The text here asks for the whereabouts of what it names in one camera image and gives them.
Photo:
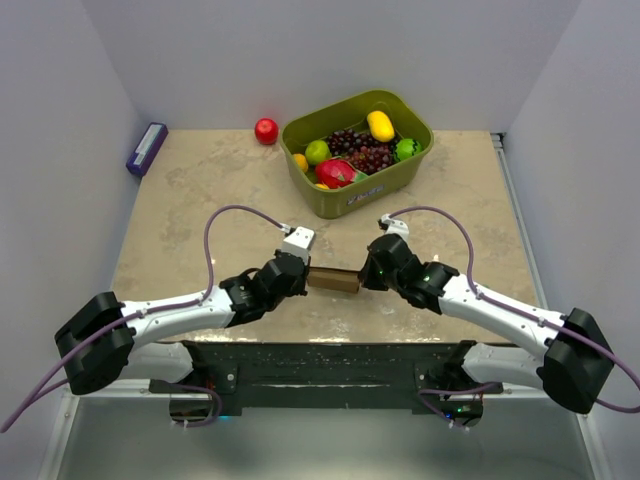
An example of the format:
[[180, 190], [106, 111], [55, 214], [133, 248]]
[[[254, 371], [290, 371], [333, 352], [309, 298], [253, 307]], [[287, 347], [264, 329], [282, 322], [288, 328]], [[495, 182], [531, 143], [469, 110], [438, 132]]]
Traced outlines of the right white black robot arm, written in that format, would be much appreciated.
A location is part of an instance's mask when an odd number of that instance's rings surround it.
[[420, 261], [397, 234], [368, 246], [359, 277], [365, 289], [393, 290], [414, 308], [468, 321], [510, 341], [506, 348], [477, 343], [450, 363], [445, 379], [456, 392], [478, 383], [529, 386], [587, 414], [613, 369], [611, 348], [590, 313], [545, 310], [472, 285], [451, 266]]

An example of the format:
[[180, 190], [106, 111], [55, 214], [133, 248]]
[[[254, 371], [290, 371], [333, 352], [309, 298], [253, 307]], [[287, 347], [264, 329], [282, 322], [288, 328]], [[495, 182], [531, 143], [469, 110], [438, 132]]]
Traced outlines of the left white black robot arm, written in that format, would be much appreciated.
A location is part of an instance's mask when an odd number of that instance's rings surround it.
[[130, 357], [160, 340], [261, 319], [286, 298], [304, 296], [310, 253], [283, 248], [254, 275], [210, 290], [151, 302], [120, 302], [112, 291], [89, 300], [54, 336], [71, 391], [97, 392], [122, 377]]

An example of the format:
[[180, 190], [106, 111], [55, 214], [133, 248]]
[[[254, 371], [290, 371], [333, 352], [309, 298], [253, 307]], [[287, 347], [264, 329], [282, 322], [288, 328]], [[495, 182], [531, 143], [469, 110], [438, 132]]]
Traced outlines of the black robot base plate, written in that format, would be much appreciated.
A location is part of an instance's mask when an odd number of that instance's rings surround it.
[[194, 370], [175, 385], [152, 380], [153, 394], [170, 394], [174, 419], [203, 416], [204, 400], [180, 396], [209, 388], [222, 414], [249, 408], [435, 409], [472, 423], [483, 406], [459, 400], [479, 387], [462, 368], [472, 342], [459, 343], [196, 343], [186, 342]]

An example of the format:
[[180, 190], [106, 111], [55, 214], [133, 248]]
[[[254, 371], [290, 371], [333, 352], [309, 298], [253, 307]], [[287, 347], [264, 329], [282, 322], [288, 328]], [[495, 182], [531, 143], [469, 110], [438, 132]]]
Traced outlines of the brown cardboard paper box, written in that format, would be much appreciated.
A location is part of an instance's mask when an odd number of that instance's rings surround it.
[[359, 272], [328, 267], [311, 267], [307, 277], [310, 287], [356, 294], [360, 290]]

